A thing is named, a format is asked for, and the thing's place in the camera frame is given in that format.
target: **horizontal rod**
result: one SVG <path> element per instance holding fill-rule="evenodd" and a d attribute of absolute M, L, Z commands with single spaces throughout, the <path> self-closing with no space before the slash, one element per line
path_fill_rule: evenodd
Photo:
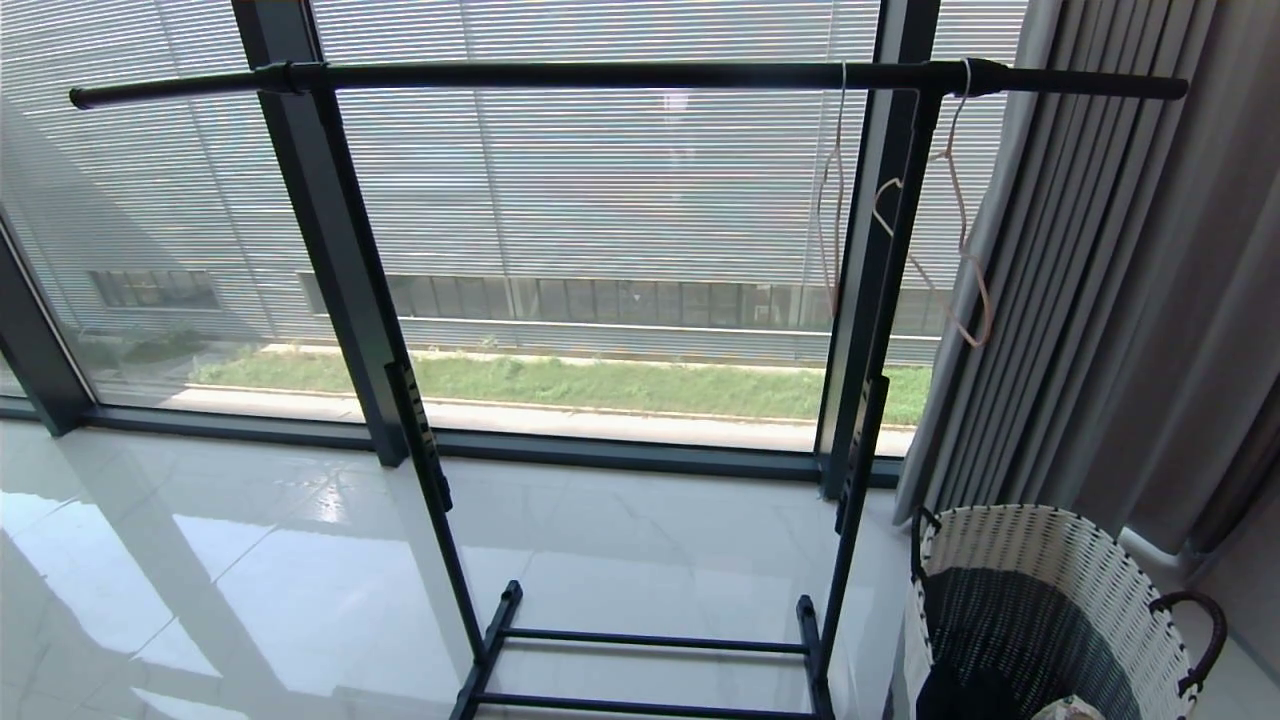
<path fill-rule="evenodd" d="M 1187 81 L 1009 68 L 982 59 L 891 63 L 275 63 L 241 73 L 76 87 L 82 110 L 122 102 L 265 91 L 408 87 L 918 90 L 969 96 L 1004 91 L 1176 100 Z"/>
<path fill-rule="evenodd" d="M 575 697 L 541 697 L 529 694 L 477 693 L 475 700 L 488 705 L 517 707 L 553 707 L 588 712 L 620 712 L 623 715 L 659 715 L 664 717 L 717 717 L 722 720 L 814 720 L 810 712 L 746 710 L 736 707 L 700 707 L 696 705 L 659 705 L 621 702 L 614 700 L 581 700 Z"/>
<path fill-rule="evenodd" d="M 652 647 L 690 647 L 700 650 L 730 650 L 739 652 L 780 652 L 804 655 L 808 648 L 799 643 L 765 643 L 751 641 L 719 641 L 713 638 L 666 638 L 660 635 L 627 635 L 617 633 L 580 633 L 576 630 L 536 630 L 508 628 L 500 630 L 508 638 L 531 641 L 564 641 L 580 643 L 640 644 Z"/>

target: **curtain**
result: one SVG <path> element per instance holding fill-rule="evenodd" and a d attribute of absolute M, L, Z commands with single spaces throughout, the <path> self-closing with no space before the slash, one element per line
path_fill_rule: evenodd
<path fill-rule="evenodd" d="M 1275 425 L 1280 5 L 1032 6 L 1020 63 L 1172 74 L 1192 92 L 1010 101 L 973 240 L 996 334 L 940 347 L 897 518 L 1046 502 L 1167 551 L 1197 527 L 1212 543 Z M 973 284 L 957 275 L 975 325 Z"/>

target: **woven basket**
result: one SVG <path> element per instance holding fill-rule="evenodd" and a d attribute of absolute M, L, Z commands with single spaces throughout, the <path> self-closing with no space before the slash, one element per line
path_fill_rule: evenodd
<path fill-rule="evenodd" d="M 998 674 L 1020 717 L 1068 694 L 1107 720 L 1190 714 L 1226 641 L 1207 597 L 1161 597 L 1111 536 L 1056 507 L 922 509 L 913 532 L 902 659 L 913 714 L 936 664 L 961 683 Z M 1185 600 L 1213 619 L 1196 667 L 1170 614 Z"/>

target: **white tile floor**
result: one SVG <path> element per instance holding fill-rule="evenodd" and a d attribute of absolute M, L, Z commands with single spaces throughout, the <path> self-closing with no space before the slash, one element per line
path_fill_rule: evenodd
<path fill-rule="evenodd" d="M 836 536 L 812 488 L 476 461 L 447 470 L 481 624 L 512 578 L 526 626 L 795 642 L 796 598 L 810 593 L 822 611 Z M 407 468 L 100 430 L 55 442 L 0 423 L 0 483 L 4 720 L 452 708 L 466 638 Z M 888 685 L 906 566 L 891 501 L 869 498 L 859 538 L 831 673 L 842 717 L 878 717 Z M 1274 717 L 1280 696 L 1261 671 L 1234 646 L 1222 662 L 1197 715 Z M 492 687 L 808 710 L 795 661 L 690 653 L 512 643 Z"/>

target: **black metal clothes rack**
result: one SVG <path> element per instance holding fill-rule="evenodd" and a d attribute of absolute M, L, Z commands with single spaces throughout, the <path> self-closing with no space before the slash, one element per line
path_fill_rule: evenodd
<path fill-rule="evenodd" d="M 74 88 L 69 92 L 69 97 L 77 108 L 90 109 L 122 102 L 230 92 L 302 95 L 312 91 L 332 92 L 343 88 L 393 87 L 911 90 L 918 94 L 910 149 L 895 214 L 895 231 L 887 241 L 888 261 L 879 268 L 867 264 L 860 278 L 864 283 L 879 283 L 870 287 L 881 287 L 881 293 L 874 307 L 865 311 L 859 307 L 852 329 L 855 333 L 868 332 L 870 334 L 870 352 L 867 361 L 867 375 L 859 386 L 860 397 L 858 398 L 851 450 L 845 460 L 847 464 L 844 488 L 836 512 L 836 532 L 840 534 L 840 543 L 836 551 L 829 594 L 820 632 L 813 601 L 808 594 L 800 596 L 796 602 L 796 619 L 800 624 L 799 643 L 518 628 L 515 626 L 515 618 L 524 592 L 517 580 L 508 583 L 498 601 L 498 610 L 493 620 L 490 620 L 488 629 L 481 632 L 445 515 L 453 505 L 448 482 L 440 466 L 439 452 L 422 407 L 413 370 L 407 361 L 407 348 L 403 354 L 397 354 L 399 360 L 385 366 L 394 395 L 396 410 L 401 427 L 404 429 L 410 456 L 421 484 L 431 527 L 444 556 L 445 570 L 462 615 L 462 624 L 474 660 L 471 671 L 458 692 L 452 720 L 471 720 L 481 705 L 724 720 L 835 720 L 827 684 L 827 669 L 836 642 L 837 623 L 854 556 L 854 542 L 867 497 L 868 479 L 876 456 L 876 438 L 879 433 L 881 416 L 888 391 L 888 379 L 883 375 L 883 368 L 890 327 L 897 305 L 899 287 L 906 263 L 906 250 L 910 243 L 916 205 L 920 199 L 924 170 L 929 160 L 929 141 L 938 122 L 942 97 L 948 94 L 966 94 L 973 97 L 1002 91 L 1028 91 L 1176 100 L 1187 94 L 1187 81 L 1183 79 L 1015 69 L 989 60 L 968 59 L 965 61 L 919 64 L 406 63 L 340 67 L 328 63 L 276 63 L 241 73 L 99 88 Z M 349 165 L 340 172 L 355 174 Z M 358 187 L 355 177 L 340 179 L 352 187 Z M 849 217 L 852 217 L 852 209 L 850 209 Z M 503 643 L 508 638 L 796 655 L 804 659 L 812 710 L 810 712 L 781 712 L 490 692 L 486 685 Z"/>

